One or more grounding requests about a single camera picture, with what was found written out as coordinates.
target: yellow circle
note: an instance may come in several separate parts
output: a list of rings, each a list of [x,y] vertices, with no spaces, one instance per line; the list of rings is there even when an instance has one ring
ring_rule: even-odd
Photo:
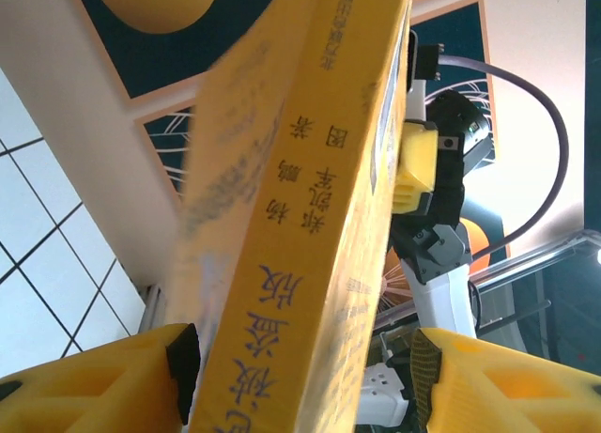
[[[125,24],[149,34],[169,34],[200,19],[214,0],[102,0]]]

